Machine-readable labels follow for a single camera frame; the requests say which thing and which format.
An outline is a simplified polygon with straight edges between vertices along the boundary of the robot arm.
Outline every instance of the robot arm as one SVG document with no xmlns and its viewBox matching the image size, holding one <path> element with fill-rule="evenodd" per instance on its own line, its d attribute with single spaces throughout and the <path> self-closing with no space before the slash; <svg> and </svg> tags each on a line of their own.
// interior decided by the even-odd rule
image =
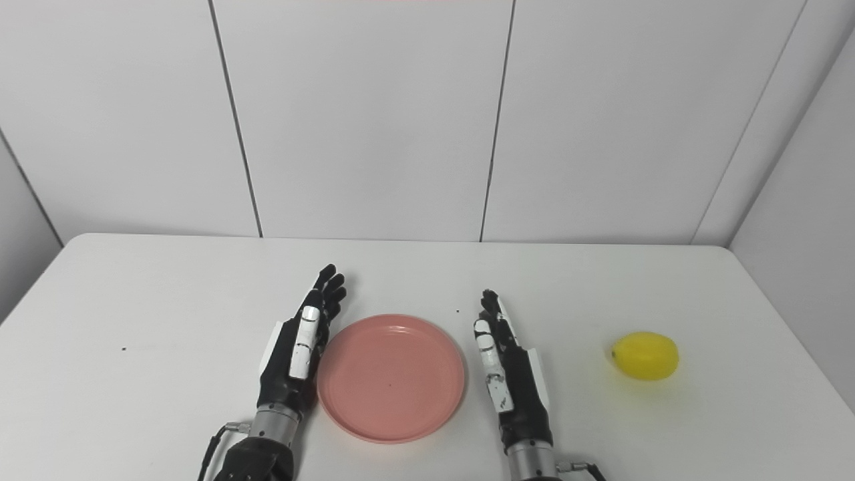
<svg viewBox="0 0 855 481">
<path fill-rule="evenodd" d="M 293 480 L 291 443 L 300 421 L 315 405 L 315 374 L 329 340 L 329 324 L 347 295 L 344 283 L 345 277 L 328 265 L 297 314 L 274 327 L 262 359 L 261 388 L 249 436 L 226 452 L 215 481 Z M 200 481 L 206 467 L 204 463 Z"/>
<path fill-rule="evenodd" d="M 590 463 L 556 463 L 549 428 L 549 397 L 534 349 L 523 349 L 498 295 L 485 290 L 475 340 L 486 386 L 498 415 L 512 481 L 558 481 L 559 472 L 586 470 L 605 481 Z"/>
</svg>

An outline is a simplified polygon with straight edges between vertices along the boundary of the lemon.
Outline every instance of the lemon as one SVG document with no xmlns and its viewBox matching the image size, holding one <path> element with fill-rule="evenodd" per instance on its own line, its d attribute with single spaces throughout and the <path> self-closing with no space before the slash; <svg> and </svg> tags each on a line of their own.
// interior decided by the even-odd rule
<svg viewBox="0 0 855 481">
<path fill-rule="evenodd" d="M 655 332 L 627 334 L 611 347 L 611 357 L 624 374 L 646 381 L 665 379 L 680 362 L 674 341 Z"/>
</svg>

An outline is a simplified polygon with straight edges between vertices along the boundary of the white finger segment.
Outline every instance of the white finger segment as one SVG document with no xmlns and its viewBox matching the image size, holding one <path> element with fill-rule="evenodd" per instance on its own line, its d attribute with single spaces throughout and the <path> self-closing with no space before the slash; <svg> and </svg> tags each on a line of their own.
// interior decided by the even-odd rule
<svg viewBox="0 0 855 481">
<path fill-rule="evenodd" d="M 490 334 L 490 324 L 483 319 L 475 321 L 475 340 L 481 352 L 481 363 L 486 371 L 486 388 L 490 393 L 492 406 L 496 413 L 507 413 L 514 410 L 514 400 L 510 397 L 508 383 L 505 379 L 504 368 L 498 358 L 496 342 Z"/>
<path fill-rule="evenodd" d="M 309 376 L 309 362 L 312 350 L 315 349 L 315 335 L 318 330 L 318 319 L 321 311 L 317 307 L 306 306 L 300 317 L 300 325 L 297 328 L 297 339 L 294 342 L 294 350 L 291 354 L 291 368 L 288 376 L 296 379 L 305 379 Z"/>
</svg>

